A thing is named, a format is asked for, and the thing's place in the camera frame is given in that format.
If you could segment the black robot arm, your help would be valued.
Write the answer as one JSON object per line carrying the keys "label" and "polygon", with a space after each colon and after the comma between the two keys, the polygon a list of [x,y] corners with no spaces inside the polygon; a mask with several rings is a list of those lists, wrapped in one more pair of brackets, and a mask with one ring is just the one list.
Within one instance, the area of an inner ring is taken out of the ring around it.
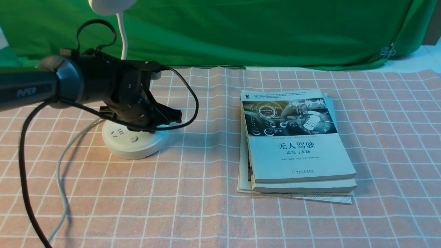
{"label": "black robot arm", "polygon": [[1,67],[1,111],[49,101],[55,109],[103,102],[93,113],[133,131],[155,132],[181,123],[182,112],[158,103],[150,92],[164,66],[126,61],[95,49],[61,49],[33,67]]}

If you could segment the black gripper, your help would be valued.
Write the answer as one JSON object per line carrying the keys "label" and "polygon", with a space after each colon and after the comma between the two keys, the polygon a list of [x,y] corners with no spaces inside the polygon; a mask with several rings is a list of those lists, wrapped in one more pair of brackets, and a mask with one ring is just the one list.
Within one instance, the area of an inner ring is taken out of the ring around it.
{"label": "black gripper", "polygon": [[78,104],[104,102],[101,114],[148,130],[182,122],[182,111],[158,103],[150,92],[157,62],[127,61],[94,49],[78,57],[84,90]]}

